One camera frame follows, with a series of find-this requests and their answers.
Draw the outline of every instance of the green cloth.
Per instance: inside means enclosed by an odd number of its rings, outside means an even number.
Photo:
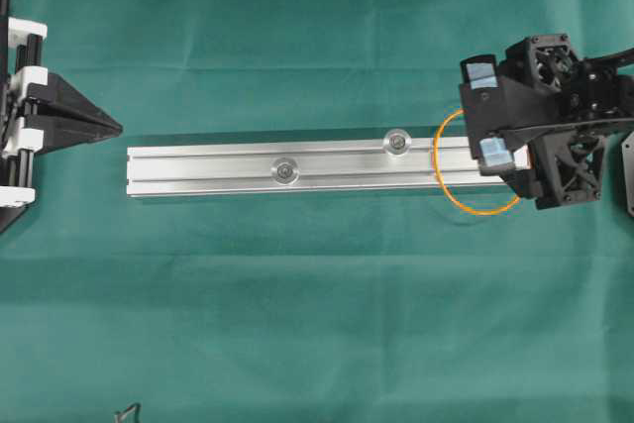
[[[0,421],[133,401],[146,423],[632,421],[617,152],[600,202],[495,218],[439,192],[138,200],[125,182],[152,138],[437,125],[461,59],[541,33],[630,48],[633,1],[12,0],[125,134],[38,158],[37,203],[0,237]]]

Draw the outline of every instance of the metal rod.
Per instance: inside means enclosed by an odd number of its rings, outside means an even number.
[[[383,139],[128,148],[130,196],[437,187],[431,139],[401,130]],[[502,183],[480,176],[465,137],[441,140],[448,185]],[[527,167],[526,151],[515,154]]]

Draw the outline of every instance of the orange wire loop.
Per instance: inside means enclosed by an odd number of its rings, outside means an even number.
[[[462,109],[459,109],[458,111],[450,114],[445,119],[445,121],[443,121],[443,123],[438,128],[438,131],[436,131],[436,134],[434,135],[434,141],[432,145],[432,164],[434,166],[434,173],[436,174],[436,179],[438,180],[438,184],[440,185],[440,188],[442,188],[447,198],[449,198],[454,205],[456,205],[458,208],[460,208],[464,212],[471,213],[472,215],[478,215],[480,217],[490,217],[492,215],[498,215],[500,213],[506,212],[510,210],[511,208],[513,208],[515,205],[517,205],[517,203],[519,202],[519,197],[517,195],[515,195],[511,199],[511,201],[508,202],[506,205],[502,205],[499,208],[494,208],[492,210],[475,210],[474,208],[460,202],[454,196],[454,194],[449,190],[449,188],[447,188],[447,185],[445,185],[443,174],[441,173],[440,167],[438,165],[438,143],[440,142],[440,138],[443,135],[443,132],[445,131],[445,128],[447,127],[447,125],[451,123],[454,119],[456,119],[458,116],[460,116],[461,114],[463,114]]]

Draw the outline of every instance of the bolt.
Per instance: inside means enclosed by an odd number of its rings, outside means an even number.
[[[293,175],[293,166],[290,163],[281,163],[277,167],[277,176],[281,179],[288,179]]]
[[[401,135],[395,134],[394,136],[389,138],[389,144],[397,151],[400,151],[405,147],[406,141],[405,138],[403,138]]]

